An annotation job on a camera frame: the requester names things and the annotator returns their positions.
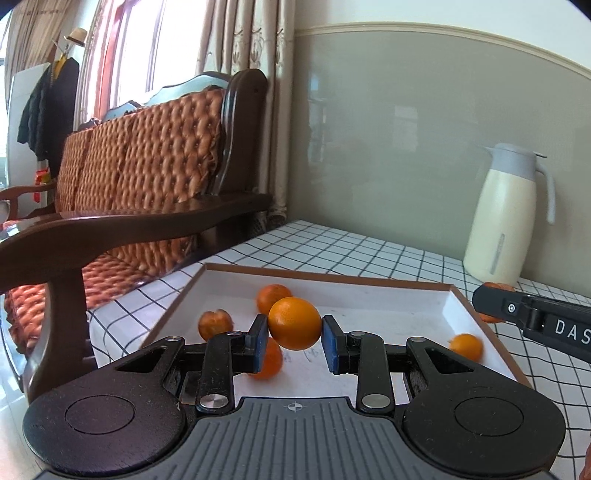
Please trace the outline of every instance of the window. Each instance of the window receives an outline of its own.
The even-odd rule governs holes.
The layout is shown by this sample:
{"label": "window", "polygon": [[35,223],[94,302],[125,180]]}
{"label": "window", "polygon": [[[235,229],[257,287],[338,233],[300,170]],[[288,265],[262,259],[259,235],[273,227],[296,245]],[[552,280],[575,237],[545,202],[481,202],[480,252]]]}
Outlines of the window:
{"label": "window", "polygon": [[126,0],[116,37],[109,105],[195,76],[206,0]]}
{"label": "window", "polygon": [[6,143],[8,139],[8,112],[6,110],[6,92],[4,91],[4,58],[6,57],[6,39],[10,14],[0,20],[0,189],[6,182]]}

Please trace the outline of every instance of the round black disc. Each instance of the round black disc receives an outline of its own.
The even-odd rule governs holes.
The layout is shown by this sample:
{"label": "round black disc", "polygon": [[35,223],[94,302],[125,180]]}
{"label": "round black disc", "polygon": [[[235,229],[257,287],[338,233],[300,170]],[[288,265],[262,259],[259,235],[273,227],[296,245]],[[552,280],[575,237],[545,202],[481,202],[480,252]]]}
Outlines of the round black disc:
{"label": "round black disc", "polygon": [[554,403],[517,382],[475,385],[468,376],[476,379],[446,375],[409,404],[402,426],[414,446],[465,475],[514,476],[549,467],[565,429]]}
{"label": "round black disc", "polygon": [[153,463],[177,444],[186,419],[172,395],[146,387],[43,395],[25,414],[27,442],[44,463],[74,476],[116,476]]}

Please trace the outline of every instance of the white wall molding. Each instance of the white wall molding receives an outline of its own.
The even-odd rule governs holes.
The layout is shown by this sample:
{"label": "white wall molding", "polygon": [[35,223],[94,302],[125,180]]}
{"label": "white wall molding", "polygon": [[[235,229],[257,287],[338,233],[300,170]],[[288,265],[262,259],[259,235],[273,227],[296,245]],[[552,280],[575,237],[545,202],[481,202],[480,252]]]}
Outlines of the white wall molding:
{"label": "white wall molding", "polygon": [[333,33],[352,32],[414,32],[429,33],[435,35],[448,35],[451,37],[467,38],[486,43],[493,43],[503,47],[513,48],[524,53],[550,61],[556,65],[569,69],[591,80],[591,70],[583,67],[573,60],[561,55],[536,47],[534,45],[514,40],[512,38],[495,35],[469,28],[454,27],[452,25],[437,25],[415,22],[351,22],[343,24],[324,25],[319,27],[302,28],[296,30],[296,37],[309,37],[313,35],[328,35]]}

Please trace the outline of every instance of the straw hat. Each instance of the straw hat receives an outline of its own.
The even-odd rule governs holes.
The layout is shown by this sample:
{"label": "straw hat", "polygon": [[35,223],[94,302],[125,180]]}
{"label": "straw hat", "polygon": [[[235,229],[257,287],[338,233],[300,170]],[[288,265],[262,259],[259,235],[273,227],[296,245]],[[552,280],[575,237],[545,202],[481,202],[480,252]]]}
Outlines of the straw hat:
{"label": "straw hat", "polygon": [[69,34],[67,37],[64,37],[67,41],[71,41],[75,43],[79,47],[86,47],[86,36],[88,32],[84,30],[84,28],[76,27],[72,30],[72,33]]}

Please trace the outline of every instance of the white tray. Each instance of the white tray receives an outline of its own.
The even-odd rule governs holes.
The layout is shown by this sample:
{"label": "white tray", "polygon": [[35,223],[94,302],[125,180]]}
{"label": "white tray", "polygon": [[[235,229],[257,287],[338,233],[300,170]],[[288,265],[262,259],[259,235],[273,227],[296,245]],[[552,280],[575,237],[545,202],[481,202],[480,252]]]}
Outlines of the white tray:
{"label": "white tray", "polygon": [[[471,333],[484,344],[482,365],[529,386],[511,354],[466,298],[455,286],[441,283],[206,264],[142,346],[169,335],[180,335],[186,343],[203,343],[197,322],[206,310],[226,310],[235,329],[246,332],[257,314],[254,298],[258,290],[271,283],[285,285],[294,296],[312,302],[321,316],[333,315],[344,332],[375,333],[385,343],[405,345],[408,337],[423,336],[447,346],[454,335]],[[271,380],[258,381],[247,374],[235,376],[236,402],[243,396],[349,396],[355,403],[357,377],[331,374],[320,341],[305,351],[283,349],[283,356],[283,368]],[[392,374],[392,381],[397,404],[407,403],[402,375]]]}

